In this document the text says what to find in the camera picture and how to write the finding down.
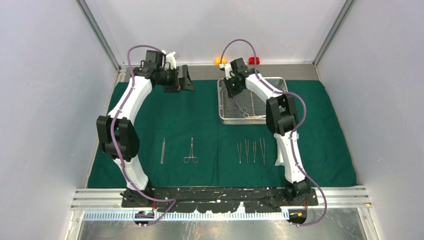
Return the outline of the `metal mesh instrument tray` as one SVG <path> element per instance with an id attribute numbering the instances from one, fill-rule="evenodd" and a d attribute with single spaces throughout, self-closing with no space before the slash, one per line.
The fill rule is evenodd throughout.
<path id="1" fill-rule="evenodd" d="M 282 77 L 256 77 L 255 74 L 246 78 L 246 87 L 234 99 L 241 107 L 246 107 L 254 117 L 243 118 L 239 108 L 228 96 L 223 79 L 217 81 L 218 115 L 225 125 L 265 125 L 266 100 L 287 90 L 286 80 Z"/>

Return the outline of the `steel surgical forceps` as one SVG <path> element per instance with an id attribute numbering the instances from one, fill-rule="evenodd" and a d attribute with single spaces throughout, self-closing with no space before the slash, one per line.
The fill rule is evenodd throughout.
<path id="1" fill-rule="evenodd" d="M 241 164 L 242 163 L 242 149 L 243 149 L 243 146 L 242 146 L 242 143 L 241 142 L 238 142 L 236 144 L 236 146 L 237 146 L 239 164 Z"/>

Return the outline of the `steel needle holder clamp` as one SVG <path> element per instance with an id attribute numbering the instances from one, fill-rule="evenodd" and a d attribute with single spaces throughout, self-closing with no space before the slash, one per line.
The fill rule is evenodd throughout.
<path id="1" fill-rule="evenodd" d="M 252 143 L 252 149 L 253 149 L 253 162 L 256 162 L 256 156 L 257 156 L 257 142 L 253 141 Z"/>

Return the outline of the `long steel probe rod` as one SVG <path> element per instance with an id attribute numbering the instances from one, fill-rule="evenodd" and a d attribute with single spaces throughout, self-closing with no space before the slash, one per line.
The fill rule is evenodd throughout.
<path id="1" fill-rule="evenodd" d="M 161 157 L 160 157 L 160 164 L 164 163 L 164 159 L 165 159 L 165 150 L 166 150 L 166 138 L 163 138 L 162 141 L 162 148 L 161 148 Z"/>

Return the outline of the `green surgical drape cloth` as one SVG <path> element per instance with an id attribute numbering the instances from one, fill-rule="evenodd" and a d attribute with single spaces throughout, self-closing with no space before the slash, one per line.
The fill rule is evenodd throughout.
<path id="1" fill-rule="evenodd" d="M 357 175 L 343 131 L 324 86 L 317 80 L 289 80 L 288 88 L 306 105 L 298 148 L 306 173 L 321 187 L 352 187 Z M 194 82 L 195 91 L 164 93 L 154 88 L 143 102 L 134 128 L 138 158 L 153 187 L 283 187 L 285 169 L 275 166 L 276 141 L 265 125 L 227 125 L 218 113 L 216 80 Z M 166 140 L 161 164 L 163 139 Z M 190 153 L 198 163 L 184 163 Z M 265 141 L 265 165 L 260 138 Z M 249 139 L 246 162 L 245 139 Z M 256 162 L 253 141 L 257 143 Z M 241 164 L 237 143 L 242 143 Z"/>

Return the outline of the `steel ring-handled hemostat clamp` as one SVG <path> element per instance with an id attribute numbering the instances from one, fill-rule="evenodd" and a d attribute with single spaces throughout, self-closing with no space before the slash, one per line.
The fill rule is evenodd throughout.
<path id="1" fill-rule="evenodd" d="M 190 140 L 189 155 L 183 158 L 183 162 L 185 164 L 188 164 L 190 161 L 192 161 L 194 164 L 197 164 L 199 162 L 199 158 L 194 156 L 194 138 L 193 137 Z"/>

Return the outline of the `white sterile packet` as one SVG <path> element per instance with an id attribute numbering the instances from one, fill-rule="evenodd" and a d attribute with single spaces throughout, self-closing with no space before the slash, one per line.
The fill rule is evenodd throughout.
<path id="1" fill-rule="evenodd" d="M 275 166 L 284 166 L 285 163 L 284 163 L 284 160 L 283 160 L 283 153 L 282 153 L 282 150 L 281 150 L 280 142 L 278 140 L 276 140 L 276 149 L 277 149 L 277 158 L 276 158 L 274 165 Z"/>

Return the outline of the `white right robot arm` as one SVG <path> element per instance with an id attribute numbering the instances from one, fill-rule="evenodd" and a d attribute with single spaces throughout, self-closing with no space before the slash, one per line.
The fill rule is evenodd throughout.
<path id="1" fill-rule="evenodd" d="M 248 68 L 242 58 L 219 63 L 230 98 L 247 89 L 265 103 L 268 130 L 277 142 L 277 166 L 284 166 L 284 195 L 291 205 L 299 205 L 311 191 L 311 182 L 303 167 L 298 147 L 297 129 L 304 122 L 296 106 L 297 94 L 279 90 L 255 69 Z"/>

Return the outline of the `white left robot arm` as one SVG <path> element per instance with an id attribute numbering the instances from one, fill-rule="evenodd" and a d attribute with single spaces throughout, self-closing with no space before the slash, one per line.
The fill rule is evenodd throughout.
<path id="1" fill-rule="evenodd" d="M 131 79 L 116 106 L 96 120 L 101 150 L 120 168 L 128 189 L 136 191 L 134 200 L 141 207 L 153 202 L 153 193 L 147 190 L 149 178 L 138 158 L 140 139 L 134 127 L 137 114 L 154 87 L 164 93 L 196 90 L 188 66 L 177 66 L 178 53 L 148 50 L 140 66 L 131 70 Z"/>

